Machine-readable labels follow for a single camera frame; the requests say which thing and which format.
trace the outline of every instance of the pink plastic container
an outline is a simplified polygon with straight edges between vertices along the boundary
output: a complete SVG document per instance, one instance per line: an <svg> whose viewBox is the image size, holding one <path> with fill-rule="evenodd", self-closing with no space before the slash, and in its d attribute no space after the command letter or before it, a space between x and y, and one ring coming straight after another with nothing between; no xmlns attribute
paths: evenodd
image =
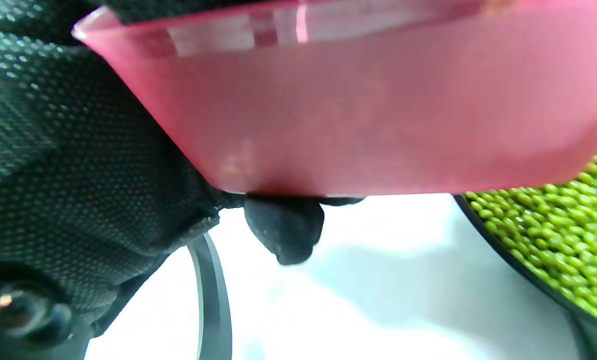
<svg viewBox="0 0 597 360"><path fill-rule="evenodd" d="M597 0L277 1L74 36L228 192L566 182L597 153Z"/></svg>

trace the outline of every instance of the white table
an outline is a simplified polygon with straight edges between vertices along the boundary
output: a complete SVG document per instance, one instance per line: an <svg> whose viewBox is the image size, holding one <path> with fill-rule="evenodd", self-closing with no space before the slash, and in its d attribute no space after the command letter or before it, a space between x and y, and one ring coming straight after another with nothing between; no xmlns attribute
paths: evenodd
<svg viewBox="0 0 597 360"><path fill-rule="evenodd" d="M283 268L225 210L210 235L229 296L233 360L578 360L561 310L516 274L448 194L328 207L321 242ZM189 360L194 269L182 249L87 360Z"/></svg>

